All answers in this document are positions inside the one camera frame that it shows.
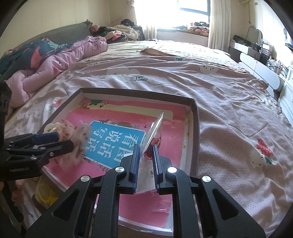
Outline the person left hand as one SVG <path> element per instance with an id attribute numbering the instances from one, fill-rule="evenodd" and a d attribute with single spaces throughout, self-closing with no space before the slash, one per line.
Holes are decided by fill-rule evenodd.
<path id="1" fill-rule="evenodd" d="M 13 202 L 14 206 L 22 205 L 24 202 L 24 190 L 23 190 L 24 182 L 25 182 L 24 179 L 15 181 L 16 190 L 14 190 L 11 194 L 11 201 Z"/>

